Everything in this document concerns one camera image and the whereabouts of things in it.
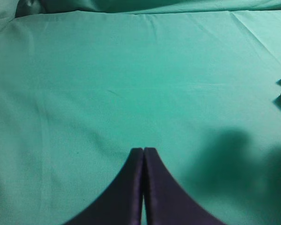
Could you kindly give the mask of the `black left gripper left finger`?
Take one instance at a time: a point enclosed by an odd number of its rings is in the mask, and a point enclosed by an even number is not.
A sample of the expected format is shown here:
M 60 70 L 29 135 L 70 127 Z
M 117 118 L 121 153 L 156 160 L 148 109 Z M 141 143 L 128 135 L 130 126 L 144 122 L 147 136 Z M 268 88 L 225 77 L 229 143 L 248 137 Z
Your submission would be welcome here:
M 66 225 L 140 225 L 142 215 L 143 149 L 131 149 L 123 167 L 100 194 Z

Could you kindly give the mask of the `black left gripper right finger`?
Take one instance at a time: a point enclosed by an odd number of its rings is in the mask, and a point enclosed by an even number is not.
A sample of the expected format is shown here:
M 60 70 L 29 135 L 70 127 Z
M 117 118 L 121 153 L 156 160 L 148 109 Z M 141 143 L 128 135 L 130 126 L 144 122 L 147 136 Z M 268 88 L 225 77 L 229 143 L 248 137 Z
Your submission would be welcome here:
M 222 225 L 176 182 L 155 148 L 144 149 L 144 199 L 148 225 Z

